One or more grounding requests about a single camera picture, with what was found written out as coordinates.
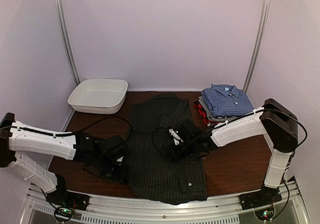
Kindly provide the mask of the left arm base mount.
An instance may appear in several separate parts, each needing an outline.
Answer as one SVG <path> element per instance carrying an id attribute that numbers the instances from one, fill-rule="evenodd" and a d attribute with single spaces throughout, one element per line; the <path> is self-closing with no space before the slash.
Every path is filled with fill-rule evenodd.
<path id="1" fill-rule="evenodd" d="M 86 211 L 90 197 L 86 194 L 68 191 L 66 184 L 58 184 L 53 192 L 45 192 L 41 188 L 45 200 L 53 207 L 53 217 L 61 224 L 70 221 L 76 210 Z"/>

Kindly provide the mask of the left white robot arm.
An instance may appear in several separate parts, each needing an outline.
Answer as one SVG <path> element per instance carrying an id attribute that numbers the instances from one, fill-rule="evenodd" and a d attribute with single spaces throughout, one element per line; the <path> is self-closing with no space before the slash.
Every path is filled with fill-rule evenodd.
<path id="1" fill-rule="evenodd" d="M 8 112 L 0 122 L 0 166 L 16 170 L 61 206 L 69 205 L 72 195 L 67 191 L 65 179 L 42 168 L 26 152 L 82 163 L 85 171 L 95 168 L 98 177 L 112 182 L 124 183 L 128 179 L 125 160 L 130 151 L 121 136 L 94 137 L 84 128 L 74 132 L 50 131 L 23 124 Z"/>

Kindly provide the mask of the black pinstriped long sleeve shirt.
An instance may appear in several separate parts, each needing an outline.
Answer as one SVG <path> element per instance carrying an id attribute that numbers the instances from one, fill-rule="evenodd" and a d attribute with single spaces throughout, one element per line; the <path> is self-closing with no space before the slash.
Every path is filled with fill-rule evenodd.
<path id="1" fill-rule="evenodd" d="M 172 160 L 168 133 L 180 121 L 192 120 L 189 101 L 159 94 L 129 109 L 128 186 L 138 197 L 179 205 L 208 198 L 202 161 L 195 156 Z"/>

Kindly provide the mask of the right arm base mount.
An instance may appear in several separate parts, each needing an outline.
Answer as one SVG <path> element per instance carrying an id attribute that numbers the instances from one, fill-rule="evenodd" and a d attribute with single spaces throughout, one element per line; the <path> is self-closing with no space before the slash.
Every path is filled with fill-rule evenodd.
<path id="1" fill-rule="evenodd" d="M 260 190 L 239 195 L 242 210 L 254 209 L 255 217 L 264 224 L 274 221 L 286 209 L 291 193 L 286 182 L 283 183 L 287 191 L 287 198 L 280 211 L 276 211 L 275 203 L 281 201 L 280 188 L 276 189 L 262 186 Z"/>

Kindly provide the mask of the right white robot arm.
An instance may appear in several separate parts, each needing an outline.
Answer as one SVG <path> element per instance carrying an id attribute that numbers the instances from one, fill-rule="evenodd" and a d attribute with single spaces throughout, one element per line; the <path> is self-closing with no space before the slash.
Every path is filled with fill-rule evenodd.
<path id="1" fill-rule="evenodd" d="M 268 204 L 275 196 L 289 162 L 299 146 L 298 119 L 286 107 L 273 98 L 253 111 L 200 130 L 191 120 L 184 119 L 168 128 L 173 139 L 170 146 L 174 160 L 194 153 L 208 153 L 229 144 L 262 137 L 271 156 L 263 181 L 263 189 L 256 194 L 259 204 Z"/>

